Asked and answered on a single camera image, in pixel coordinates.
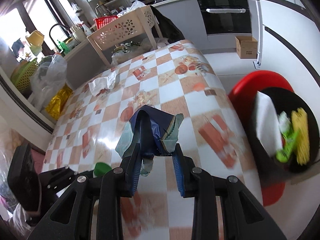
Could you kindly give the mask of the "green snack bag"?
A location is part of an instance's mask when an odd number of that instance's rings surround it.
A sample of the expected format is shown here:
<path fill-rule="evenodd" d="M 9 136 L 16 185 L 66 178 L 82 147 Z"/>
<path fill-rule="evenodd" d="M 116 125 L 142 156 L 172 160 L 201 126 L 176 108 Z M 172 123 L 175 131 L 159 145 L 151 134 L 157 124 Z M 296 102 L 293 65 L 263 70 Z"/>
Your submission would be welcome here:
<path fill-rule="evenodd" d="M 287 163 L 296 149 L 299 130 L 296 132 L 293 130 L 292 123 L 284 111 L 278 115 L 278 122 L 283 138 L 283 148 L 277 150 L 276 159 L 280 163 Z"/>

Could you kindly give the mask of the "yellow corrugated sponge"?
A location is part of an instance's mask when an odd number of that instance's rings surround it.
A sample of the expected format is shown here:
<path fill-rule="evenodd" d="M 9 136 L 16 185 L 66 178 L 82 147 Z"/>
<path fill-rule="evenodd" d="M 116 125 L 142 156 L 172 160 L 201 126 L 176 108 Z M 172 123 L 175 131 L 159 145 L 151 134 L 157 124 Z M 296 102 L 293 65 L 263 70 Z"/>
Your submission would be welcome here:
<path fill-rule="evenodd" d="M 308 130 L 308 115 L 302 108 L 291 113 L 293 131 L 298 133 L 296 138 L 297 163 L 306 165 L 310 160 L 310 142 Z"/>

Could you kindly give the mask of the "blue plastic bag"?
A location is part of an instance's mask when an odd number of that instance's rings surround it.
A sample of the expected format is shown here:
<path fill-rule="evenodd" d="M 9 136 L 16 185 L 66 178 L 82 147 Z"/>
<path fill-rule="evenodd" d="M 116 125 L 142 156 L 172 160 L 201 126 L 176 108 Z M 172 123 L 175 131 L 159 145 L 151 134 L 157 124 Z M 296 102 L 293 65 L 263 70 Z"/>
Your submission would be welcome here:
<path fill-rule="evenodd" d="M 116 152 L 121 158 L 125 158 L 133 154 L 136 144 L 140 144 L 142 150 L 140 174 L 146 177 L 153 168 L 155 156 L 166 157 L 174 152 L 183 120 L 182 113 L 172 115 L 144 105 L 126 122 Z"/>

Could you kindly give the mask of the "chamomile hand cream tube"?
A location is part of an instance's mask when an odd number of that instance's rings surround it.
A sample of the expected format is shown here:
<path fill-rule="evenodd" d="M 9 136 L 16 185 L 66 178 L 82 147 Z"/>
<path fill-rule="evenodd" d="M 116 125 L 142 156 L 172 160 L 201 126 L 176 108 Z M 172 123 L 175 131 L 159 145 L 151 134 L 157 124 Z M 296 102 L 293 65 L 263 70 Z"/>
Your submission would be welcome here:
<path fill-rule="evenodd" d="M 94 170 L 93 170 L 93 176 L 94 177 L 103 177 L 105 174 L 110 172 L 112 170 L 111 166 L 107 163 L 98 162 L 95 164 Z"/>

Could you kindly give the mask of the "white paper towel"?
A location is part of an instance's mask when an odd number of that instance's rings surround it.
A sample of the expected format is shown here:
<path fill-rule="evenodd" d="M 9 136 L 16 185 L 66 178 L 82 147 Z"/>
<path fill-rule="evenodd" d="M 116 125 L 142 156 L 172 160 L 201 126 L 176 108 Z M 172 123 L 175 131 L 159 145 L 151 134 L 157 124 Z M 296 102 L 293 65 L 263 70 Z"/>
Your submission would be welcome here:
<path fill-rule="evenodd" d="M 283 148 L 278 116 L 271 98 L 257 92 L 253 111 L 253 122 L 257 139 L 269 157 Z"/>

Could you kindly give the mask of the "black kitchen faucet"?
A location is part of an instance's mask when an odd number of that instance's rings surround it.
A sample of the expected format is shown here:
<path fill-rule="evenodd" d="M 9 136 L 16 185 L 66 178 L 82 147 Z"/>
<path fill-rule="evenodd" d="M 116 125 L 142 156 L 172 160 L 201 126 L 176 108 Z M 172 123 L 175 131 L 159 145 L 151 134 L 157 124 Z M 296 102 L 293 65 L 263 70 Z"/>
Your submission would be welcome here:
<path fill-rule="evenodd" d="M 56 23 L 49 29 L 49 38 L 58 52 L 63 51 L 63 48 L 59 47 L 60 43 L 66 42 L 71 37 L 69 27 L 62 23 Z"/>

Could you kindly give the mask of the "gold foil bag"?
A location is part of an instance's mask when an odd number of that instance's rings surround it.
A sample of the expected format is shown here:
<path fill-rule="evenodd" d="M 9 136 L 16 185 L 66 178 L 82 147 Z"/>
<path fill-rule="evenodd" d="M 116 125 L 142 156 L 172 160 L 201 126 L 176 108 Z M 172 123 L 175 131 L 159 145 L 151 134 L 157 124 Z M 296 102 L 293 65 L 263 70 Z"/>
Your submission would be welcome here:
<path fill-rule="evenodd" d="M 67 100 L 71 96 L 73 90 L 65 83 L 65 85 L 52 97 L 48 105 L 45 107 L 45 111 L 54 120 L 58 120 Z"/>

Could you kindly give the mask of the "clear plastic bag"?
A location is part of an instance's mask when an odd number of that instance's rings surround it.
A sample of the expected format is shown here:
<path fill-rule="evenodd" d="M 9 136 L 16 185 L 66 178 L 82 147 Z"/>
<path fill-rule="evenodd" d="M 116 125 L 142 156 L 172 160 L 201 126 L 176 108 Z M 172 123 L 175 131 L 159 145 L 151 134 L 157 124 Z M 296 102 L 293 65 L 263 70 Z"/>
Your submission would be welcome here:
<path fill-rule="evenodd" d="M 29 79 L 34 96 L 31 104 L 41 111 L 65 85 L 67 61 L 60 54 L 44 57 Z"/>

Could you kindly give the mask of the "green plastic basket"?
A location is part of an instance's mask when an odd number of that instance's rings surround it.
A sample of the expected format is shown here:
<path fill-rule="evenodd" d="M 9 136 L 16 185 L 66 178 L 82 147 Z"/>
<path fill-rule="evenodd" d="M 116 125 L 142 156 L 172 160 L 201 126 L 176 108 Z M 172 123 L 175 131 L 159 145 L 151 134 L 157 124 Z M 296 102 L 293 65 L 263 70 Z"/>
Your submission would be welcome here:
<path fill-rule="evenodd" d="M 24 93 L 30 88 L 30 77 L 38 69 L 39 64 L 37 59 L 31 61 L 22 60 L 13 71 L 10 80 L 20 93 Z"/>

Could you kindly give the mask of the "crumpled white paper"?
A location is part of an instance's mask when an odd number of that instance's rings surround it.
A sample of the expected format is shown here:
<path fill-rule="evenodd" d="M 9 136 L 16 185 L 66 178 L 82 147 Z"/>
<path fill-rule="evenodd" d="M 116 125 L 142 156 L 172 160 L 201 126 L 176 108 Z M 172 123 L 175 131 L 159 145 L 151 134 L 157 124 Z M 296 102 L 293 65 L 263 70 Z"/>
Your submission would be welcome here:
<path fill-rule="evenodd" d="M 102 90 L 114 89 L 116 83 L 116 72 L 110 72 L 107 76 L 99 77 L 90 82 L 89 90 L 93 96 L 97 96 Z"/>

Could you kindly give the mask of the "yellow plastic cup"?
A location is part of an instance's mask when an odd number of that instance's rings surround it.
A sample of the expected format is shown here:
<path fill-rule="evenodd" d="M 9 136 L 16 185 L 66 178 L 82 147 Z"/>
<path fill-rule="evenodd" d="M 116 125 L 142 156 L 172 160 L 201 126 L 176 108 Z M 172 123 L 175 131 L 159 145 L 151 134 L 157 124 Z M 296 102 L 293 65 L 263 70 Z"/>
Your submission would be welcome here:
<path fill-rule="evenodd" d="M 30 45 L 41 47 L 44 42 L 44 35 L 38 31 L 33 31 L 30 35 L 25 37 Z"/>

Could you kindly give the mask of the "cardboard box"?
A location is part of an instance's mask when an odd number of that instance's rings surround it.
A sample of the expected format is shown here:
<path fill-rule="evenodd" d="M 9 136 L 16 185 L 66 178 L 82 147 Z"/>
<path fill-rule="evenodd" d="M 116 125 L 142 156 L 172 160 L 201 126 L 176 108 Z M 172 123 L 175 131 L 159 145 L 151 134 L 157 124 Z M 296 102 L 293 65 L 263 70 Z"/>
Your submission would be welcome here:
<path fill-rule="evenodd" d="M 241 59 L 256 59 L 258 41 L 252 36 L 236 36 L 236 52 Z"/>

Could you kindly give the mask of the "red plastic basket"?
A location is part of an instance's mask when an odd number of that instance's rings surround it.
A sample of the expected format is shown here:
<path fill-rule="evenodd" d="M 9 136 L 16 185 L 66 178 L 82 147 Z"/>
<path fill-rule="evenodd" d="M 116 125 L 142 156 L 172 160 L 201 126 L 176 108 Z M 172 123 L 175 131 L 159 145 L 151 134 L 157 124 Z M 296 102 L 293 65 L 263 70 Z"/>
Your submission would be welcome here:
<path fill-rule="evenodd" d="M 112 15 L 112 16 L 103 16 L 99 18 L 95 18 L 95 25 L 97 29 L 102 28 L 103 26 L 111 23 L 112 21 L 116 20 L 118 17 L 117 15 Z"/>

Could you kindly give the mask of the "beige plastic chair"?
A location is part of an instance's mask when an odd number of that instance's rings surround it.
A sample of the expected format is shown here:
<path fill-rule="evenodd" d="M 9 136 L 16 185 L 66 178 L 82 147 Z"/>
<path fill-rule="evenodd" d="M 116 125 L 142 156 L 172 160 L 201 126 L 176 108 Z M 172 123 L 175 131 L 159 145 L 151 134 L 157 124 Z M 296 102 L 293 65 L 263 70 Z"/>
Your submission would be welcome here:
<path fill-rule="evenodd" d="M 151 6 L 147 5 L 120 16 L 111 23 L 108 23 L 95 31 L 87 39 L 104 65 L 107 68 L 111 68 L 111 64 L 103 54 L 103 51 L 138 35 L 145 33 L 152 48 L 156 50 L 157 43 L 152 34 L 152 28 L 155 28 L 159 37 L 163 38 Z"/>

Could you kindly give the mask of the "black jacket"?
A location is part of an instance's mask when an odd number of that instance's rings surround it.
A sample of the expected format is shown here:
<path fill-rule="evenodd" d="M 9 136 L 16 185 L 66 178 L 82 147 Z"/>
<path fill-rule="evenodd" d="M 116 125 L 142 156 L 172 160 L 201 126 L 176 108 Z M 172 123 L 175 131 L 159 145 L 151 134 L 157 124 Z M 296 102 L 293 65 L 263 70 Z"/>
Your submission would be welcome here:
<path fill-rule="evenodd" d="M 176 27 L 176 25 L 174 25 L 174 23 L 169 18 L 162 15 L 161 12 L 157 10 L 155 7 L 150 7 L 158 22 L 163 37 L 167 38 L 169 43 L 174 43 L 185 39 L 180 29 L 178 29 L 178 27 Z"/>

